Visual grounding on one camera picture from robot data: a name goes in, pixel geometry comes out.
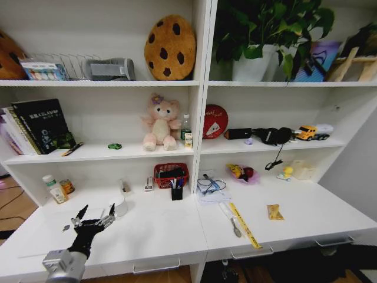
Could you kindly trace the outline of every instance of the yellow toy duck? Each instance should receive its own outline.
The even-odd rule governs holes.
[[[293,173],[293,168],[292,167],[285,167],[281,173],[279,173],[276,177],[278,179],[285,180],[287,182],[291,181],[291,175]]]

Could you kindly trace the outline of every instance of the toy truck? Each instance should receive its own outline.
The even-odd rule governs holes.
[[[334,127],[329,124],[317,124],[315,126],[301,126],[301,133],[296,135],[301,140],[327,140],[334,131]]]

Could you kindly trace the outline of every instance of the yellow ruler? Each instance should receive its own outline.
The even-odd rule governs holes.
[[[238,221],[241,224],[242,229],[245,231],[247,237],[249,238],[250,242],[252,243],[253,247],[256,249],[262,248],[261,245],[258,244],[257,240],[255,240],[253,233],[250,231],[249,227],[247,227],[246,222],[243,220],[240,212],[237,210],[236,206],[233,202],[229,203],[230,210],[237,216]]]

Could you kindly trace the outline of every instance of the robotic hand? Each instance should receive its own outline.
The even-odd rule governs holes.
[[[78,283],[85,271],[85,263],[90,256],[90,247],[96,234],[102,232],[115,221],[115,205],[108,215],[101,219],[81,221],[88,205],[81,209],[76,218],[71,218],[77,237],[68,249],[51,251],[43,260],[49,275],[46,283]]]

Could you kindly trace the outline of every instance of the book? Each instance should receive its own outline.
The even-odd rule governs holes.
[[[9,112],[9,109],[3,108],[3,111],[5,113],[3,115],[3,119],[6,122],[6,124],[8,125],[8,128],[10,129],[10,131],[12,131],[12,134],[16,137],[18,143],[20,144],[20,148],[22,149],[23,153],[27,154],[27,155],[36,155],[37,152],[31,146],[27,137],[22,132],[22,130],[19,128],[19,125],[17,125],[12,114]]]
[[[6,122],[3,119],[4,115],[0,116],[0,134],[4,138],[4,140],[9,144],[9,146],[14,150],[15,153],[18,155],[22,155],[22,150],[17,146],[15,141],[12,139],[12,137],[9,135],[8,131],[6,130]]]
[[[3,108],[3,110],[4,110],[4,112],[6,114],[9,113],[9,115],[11,115],[13,117],[14,122],[16,123],[16,125],[18,126],[18,128],[20,129],[21,133],[29,141],[31,147],[35,150],[36,154],[41,155],[42,154],[41,151],[39,150],[38,146],[33,141],[32,137],[30,136],[30,134],[26,130],[25,126],[21,123],[20,119],[17,117],[16,113],[14,112],[13,107]]]
[[[57,148],[69,149],[76,144],[58,99],[17,102],[12,106],[42,154]]]

